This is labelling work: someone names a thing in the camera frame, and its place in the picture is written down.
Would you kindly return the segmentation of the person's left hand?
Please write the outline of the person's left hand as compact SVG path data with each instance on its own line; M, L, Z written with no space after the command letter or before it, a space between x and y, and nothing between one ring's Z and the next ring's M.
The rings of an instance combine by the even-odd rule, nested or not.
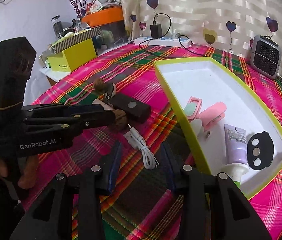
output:
M9 171L12 169L7 168L6 163L0 158L0 178L6 178ZM18 181L18 186L22 189L30 189L35 185L36 176L38 171L38 156L29 156L24 169L21 171L21 177Z

